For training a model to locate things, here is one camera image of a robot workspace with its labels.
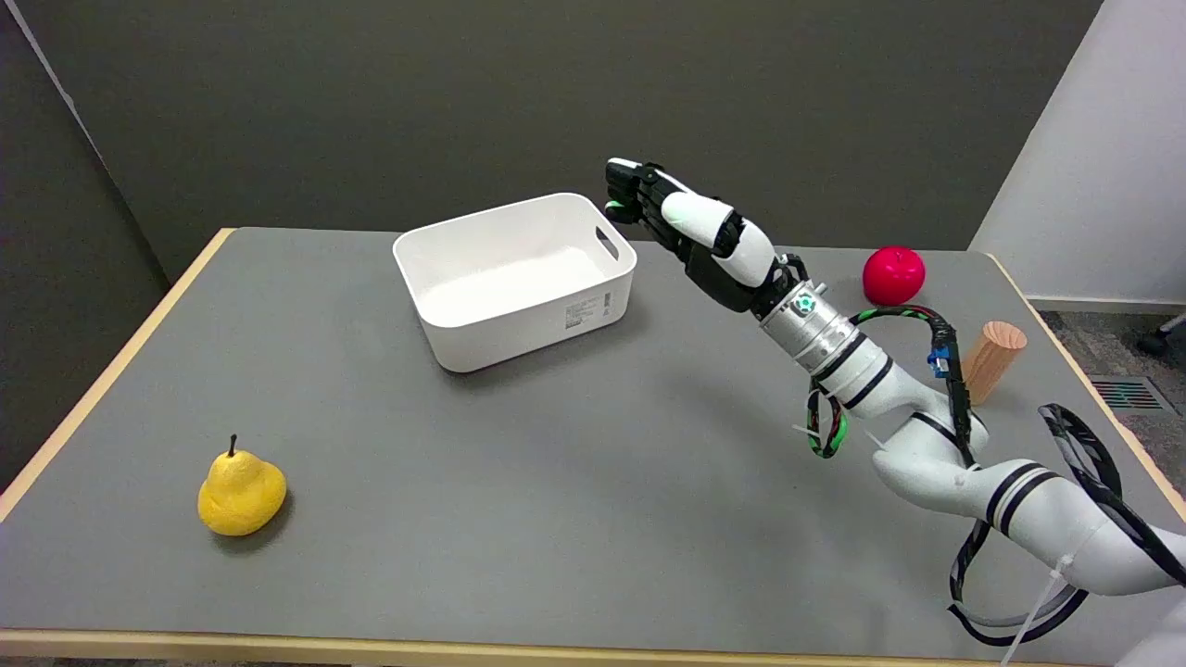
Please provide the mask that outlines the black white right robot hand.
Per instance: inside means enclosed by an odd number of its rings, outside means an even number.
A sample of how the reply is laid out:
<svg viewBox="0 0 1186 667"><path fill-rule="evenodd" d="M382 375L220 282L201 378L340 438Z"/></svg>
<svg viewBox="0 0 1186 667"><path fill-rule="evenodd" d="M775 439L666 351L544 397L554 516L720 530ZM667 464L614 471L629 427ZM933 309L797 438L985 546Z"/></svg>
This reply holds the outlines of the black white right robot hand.
<svg viewBox="0 0 1186 667"><path fill-rule="evenodd" d="M695 193L655 163L611 157L605 179L607 220L648 231L720 307L763 320L810 278L801 258L776 252L766 233L737 208Z"/></svg>

